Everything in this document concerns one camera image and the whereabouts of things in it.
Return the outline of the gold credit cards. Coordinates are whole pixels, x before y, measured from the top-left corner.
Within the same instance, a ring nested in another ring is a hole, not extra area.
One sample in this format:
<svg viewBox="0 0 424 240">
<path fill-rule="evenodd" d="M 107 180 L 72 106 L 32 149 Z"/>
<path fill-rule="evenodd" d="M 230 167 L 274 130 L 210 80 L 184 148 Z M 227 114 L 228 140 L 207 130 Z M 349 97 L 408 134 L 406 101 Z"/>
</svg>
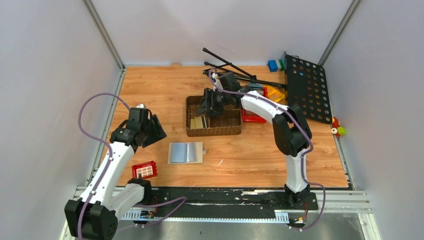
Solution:
<svg viewBox="0 0 424 240">
<path fill-rule="evenodd" d="M 209 118 L 206 116 L 196 116 L 189 121 L 190 129 L 207 129 L 209 127 Z"/>
</svg>

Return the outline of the brown wicker divided basket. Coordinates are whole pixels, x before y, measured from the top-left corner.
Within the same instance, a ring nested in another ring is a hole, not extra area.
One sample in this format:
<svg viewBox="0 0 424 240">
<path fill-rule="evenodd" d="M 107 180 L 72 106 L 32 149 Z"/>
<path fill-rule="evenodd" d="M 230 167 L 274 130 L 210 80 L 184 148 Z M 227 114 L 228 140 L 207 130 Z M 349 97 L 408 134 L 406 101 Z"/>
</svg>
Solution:
<svg viewBox="0 0 424 240">
<path fill-rule="evenodd" d="M 224 107 L 221 115 L 206 117 L 206 128 L 192 128 L 191 122 L 199 117 L 197 110 L 202 101 L 201 95 L 187 96 L 185 99 L 185 129 L 188 137 L 212 137 L 239 135 L 242 132 L 242 115 L 239 108 Z"/>
</svg>

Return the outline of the white card holder wallet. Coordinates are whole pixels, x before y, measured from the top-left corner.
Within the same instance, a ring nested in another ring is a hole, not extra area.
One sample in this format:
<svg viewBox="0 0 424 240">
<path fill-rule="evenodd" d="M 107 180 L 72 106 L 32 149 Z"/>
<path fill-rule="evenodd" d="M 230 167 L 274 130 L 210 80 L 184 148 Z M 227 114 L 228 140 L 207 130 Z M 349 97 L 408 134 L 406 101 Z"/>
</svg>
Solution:
<svg viewBox="0 0 424 240">
<path fill-rule="evenodd" d="M 172 142 L 168 147 L 168 164 L 201 164 L 206 153 L 203 142 Z"/>
</svg>

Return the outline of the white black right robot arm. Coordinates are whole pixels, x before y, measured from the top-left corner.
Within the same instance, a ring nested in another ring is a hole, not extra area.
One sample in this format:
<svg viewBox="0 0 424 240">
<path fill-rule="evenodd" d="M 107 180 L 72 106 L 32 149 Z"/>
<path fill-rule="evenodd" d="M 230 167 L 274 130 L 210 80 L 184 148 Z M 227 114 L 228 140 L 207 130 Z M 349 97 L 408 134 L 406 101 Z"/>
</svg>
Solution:
<svg viewBox="0 0 424 240">
<path fill-rule="evenodd" d="M 199 115 L 219 116 L 225 107 L 232 105 L 252 112 L 272 125 L 274 141 L 284 154 L 287 179 L 284 185 L 286 204 L 298 209 L 310 193 L 306 178 L 305 156 L 312 150 L 312 133 L 306 117 L 298 105 L 276 103 L 250 86 L 241 86 L 233 72 L 218 74 L 215 68 L 208 71 L 213 85 L 205 88 Z"/>
</svg>

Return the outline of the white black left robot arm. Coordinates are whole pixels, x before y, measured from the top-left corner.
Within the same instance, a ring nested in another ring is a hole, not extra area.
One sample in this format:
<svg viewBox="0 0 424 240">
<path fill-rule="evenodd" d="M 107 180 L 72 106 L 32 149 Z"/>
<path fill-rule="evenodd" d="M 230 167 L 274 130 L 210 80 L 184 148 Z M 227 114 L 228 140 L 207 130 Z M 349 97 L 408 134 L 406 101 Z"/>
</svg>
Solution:
<svg viewBox="0 0 424 240">
<path fill-rule="evenodd" d="M 79 240 L 111 240 L 119 220 L 135 204 L 153 201 L 148 180 L 132 178 L 118 195 L 115 187 L 138 148 L 166 137 L 158 116 L 140 104 L 129 109 L 128 118 L 110 135 L 107 153 L 88 187 L 77 200 L 69 200 L 64 212 L 70 234 Z"/>
</svg>

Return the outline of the card holders in red bin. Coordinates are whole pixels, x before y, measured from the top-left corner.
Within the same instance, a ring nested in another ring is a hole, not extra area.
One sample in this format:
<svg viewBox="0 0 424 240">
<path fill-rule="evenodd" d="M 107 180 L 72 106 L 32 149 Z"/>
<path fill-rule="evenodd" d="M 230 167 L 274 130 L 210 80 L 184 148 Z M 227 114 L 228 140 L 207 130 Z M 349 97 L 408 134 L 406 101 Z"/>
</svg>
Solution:
<svg viewBox="0 0 424 240">
<path fill-rule="evenodd" d="M 249 83 L 246 86 L 255 91 L 262 91 L 264 88 L 262 84 L 258 84 L 258 83 Z"/>
</svg>

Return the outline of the red plastic bin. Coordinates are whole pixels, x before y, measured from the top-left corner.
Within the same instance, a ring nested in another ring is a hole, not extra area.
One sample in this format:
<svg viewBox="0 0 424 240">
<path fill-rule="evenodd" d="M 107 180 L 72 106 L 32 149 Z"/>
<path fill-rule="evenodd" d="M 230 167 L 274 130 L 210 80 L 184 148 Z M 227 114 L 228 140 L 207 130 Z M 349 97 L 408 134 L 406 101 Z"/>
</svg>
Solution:
<svg viewBox="0 0 424 240">
<path fill-rule="evenodd" d="M 262 87 L 262 89 L 259 88 L 255 88 L 255 90 L 263 97 L 268 97 L 268 90 L 266 87 Z M 259 115 L 251 112 L 251 111 L 247 111 L 244 108 L 241 109 L 241 119 L 243 123 L 260 123 L 260 124 L 265 124 L 267 121 L 260 117 Z"/>
</svg>

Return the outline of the red white toy block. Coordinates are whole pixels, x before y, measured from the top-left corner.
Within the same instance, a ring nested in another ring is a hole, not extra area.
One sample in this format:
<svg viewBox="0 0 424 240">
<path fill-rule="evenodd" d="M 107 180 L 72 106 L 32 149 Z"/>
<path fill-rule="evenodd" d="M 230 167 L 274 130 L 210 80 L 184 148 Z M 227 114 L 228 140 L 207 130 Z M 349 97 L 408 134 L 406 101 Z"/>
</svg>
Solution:
<svg viewBox="0 0 424 240">
<path fill-rule="evenodd" d="M 131 167 L 133 178 L 149 179 L 158 175 L 155 161 L 148 161 Z"/>
</svg>

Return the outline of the black folding music stand legs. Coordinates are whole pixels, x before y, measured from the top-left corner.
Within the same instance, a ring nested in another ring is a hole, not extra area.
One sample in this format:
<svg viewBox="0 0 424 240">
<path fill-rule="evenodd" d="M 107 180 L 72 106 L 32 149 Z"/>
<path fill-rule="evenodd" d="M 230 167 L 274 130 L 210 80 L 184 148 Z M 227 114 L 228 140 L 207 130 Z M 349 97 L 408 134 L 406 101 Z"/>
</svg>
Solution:
<svg viewBox="0 0 424 240">
<path fill-rule="evenodd" d="M 250 74 L 247 71 L 241 69 L 240 67 L 234 65 L 232 62 L 227 61 L 226 59 L 218 56 L 217 54 L 213 53 L 212 51 L 208 50 L 206 47 L 202 48 L 202 51 L 211 55 L 212 57 L 216 58 L 217 60 L 223 62 L 222 65 L 215 65 L 208 61 L 204 62 L 205 66 L 209 66 L 209 68 L 203 70 L 204 75 L 208 75 L 209 71 L 212 68 L 217 69 L 218 76 L 221 76 L 225 73 L 233 73 L 235 78 L 237 80 L 243 81 L 243 82 L 249 82 L 251 84 L 262 84 L 262 85 L 268 85 L 275 87 L 277 89 L 288 89 L 288 85 L 285 83 L 278 83 L 278 82 L 271 82 L 266 80 L 258 79 L 256 75 Z"/>
</svg>

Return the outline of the yellow transparent tray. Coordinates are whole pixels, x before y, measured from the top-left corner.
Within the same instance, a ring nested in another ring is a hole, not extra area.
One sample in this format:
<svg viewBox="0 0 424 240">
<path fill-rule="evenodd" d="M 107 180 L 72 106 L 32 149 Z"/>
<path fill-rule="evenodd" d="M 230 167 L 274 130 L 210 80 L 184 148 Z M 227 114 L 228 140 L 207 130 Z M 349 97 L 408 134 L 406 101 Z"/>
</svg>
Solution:
<svg viewBox="0 0 424 240">
<path fill-rule="evenodd" d="M 265 85 L 264 88 L 266 88 L 268 99 L 280 104 L 285 103 L 286 95 L 283 92 L 270 85 Z"/>
</svg>

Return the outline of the blue green toy block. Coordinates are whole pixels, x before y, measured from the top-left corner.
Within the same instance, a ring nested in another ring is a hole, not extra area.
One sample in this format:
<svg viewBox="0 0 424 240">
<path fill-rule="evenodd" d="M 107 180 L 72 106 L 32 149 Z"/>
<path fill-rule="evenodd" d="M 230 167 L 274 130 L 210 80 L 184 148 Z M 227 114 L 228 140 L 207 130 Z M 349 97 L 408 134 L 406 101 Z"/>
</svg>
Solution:
<svg viewBox="0 0 424 240">
<path fill-rule="evenodd" d="M 271 73 L 283 72 L 286 69 L 286 61 L 284 59 L 269 60 L 267 67 Z"/>
</svg>

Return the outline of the black perforated music stand desk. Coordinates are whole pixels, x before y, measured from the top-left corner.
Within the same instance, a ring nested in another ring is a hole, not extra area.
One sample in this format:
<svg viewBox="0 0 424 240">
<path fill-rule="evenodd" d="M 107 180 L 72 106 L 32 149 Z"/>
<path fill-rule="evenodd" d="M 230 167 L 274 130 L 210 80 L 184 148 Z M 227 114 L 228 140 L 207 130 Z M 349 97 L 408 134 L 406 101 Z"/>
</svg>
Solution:
<svg viewBox="0 0 424 240">
<path fill-rule="evenodd" d="M 286 54 L 287 103 L 298 105 L 306 118 L 324 124 L 333 122 L 325 69 L 297 55 Z"/>
</svg>

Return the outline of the red green small toy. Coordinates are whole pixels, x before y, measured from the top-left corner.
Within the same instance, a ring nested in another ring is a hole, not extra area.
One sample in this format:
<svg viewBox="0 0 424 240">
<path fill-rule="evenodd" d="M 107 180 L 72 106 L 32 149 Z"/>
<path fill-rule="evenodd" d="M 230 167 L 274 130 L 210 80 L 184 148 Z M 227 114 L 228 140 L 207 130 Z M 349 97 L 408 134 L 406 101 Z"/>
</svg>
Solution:
<svg viewBox="0 0 424 240">
<path fill-rule="evenodd" d="M 332 118 L 331 123 L 331 132 L 333 135 L 335 135 L 338 139 L 342 136 L 345 136 L 347 134 L 347 131 L 344 127 L 342 127 L 336 117 Z"/>
</svg>

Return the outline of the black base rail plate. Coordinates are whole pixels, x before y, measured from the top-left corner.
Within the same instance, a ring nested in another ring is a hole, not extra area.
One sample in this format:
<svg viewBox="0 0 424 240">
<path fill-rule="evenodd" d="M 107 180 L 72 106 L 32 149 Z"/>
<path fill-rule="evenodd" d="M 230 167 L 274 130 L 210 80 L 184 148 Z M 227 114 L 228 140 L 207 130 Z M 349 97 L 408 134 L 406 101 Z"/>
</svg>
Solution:
<svg viewBox="0 0 424 240">
<path fill-rule="evenodd" d="M 194 219 L 271 219 L 276 210 L 305 213 L 319 208 L 313 192 L 295 203 L 283 187 L 154 187 L 141 203 L 161 204 L 154 208 L 154 217 Z"/>
</svg>

